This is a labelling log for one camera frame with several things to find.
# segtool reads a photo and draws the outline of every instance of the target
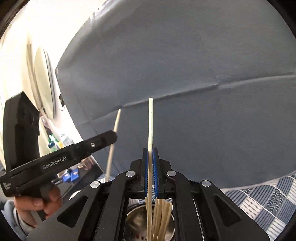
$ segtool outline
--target white wall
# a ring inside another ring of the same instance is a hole
[[[31,36],[33,56],[39,46],[49,55],[55,70],[66,47],[79,28],[93,12],[101,8],[105,0],[30,0],[16,15],[4,36],[0,40],[0,130],[2,131],[3,108],[11,96],[25,90],[30,100],[34,101],[32,87],[26,67],[27,37]],[[75,128],[70,114],[62,109],[56,83],[57,115],[52,121],[54,126],[69,135],[75,142],[82,140]],[[2,137],[0,135],[0,160]]]

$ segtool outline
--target bundle of chopsticks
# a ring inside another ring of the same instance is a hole
[[[164,241],[165,233],[168,228],[172,213],[172,203],[166,202],[164,199],[155,199],[154,212],[152,218],[151,241]]]

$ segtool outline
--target human hand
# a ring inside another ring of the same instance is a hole
[[[54,185],[54,187],[49,191],[48,196],[50,201],[47,201],[46,203],[42,198],[33,198],[29,196],[14,197],[15,208],[20,218],[35,228],[37,223],[30,211],[44,210],[46,218],[48,218],[63,205],[61,191],[56,185]]]

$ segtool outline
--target sleeve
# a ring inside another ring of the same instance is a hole
[[[13,200],[8,200],[2,210],[4,217],[13,229],[13,231],[19,236],[21,240],[26,240],[27,235],[34,229],[30,225],[26,224],[18,215]]]

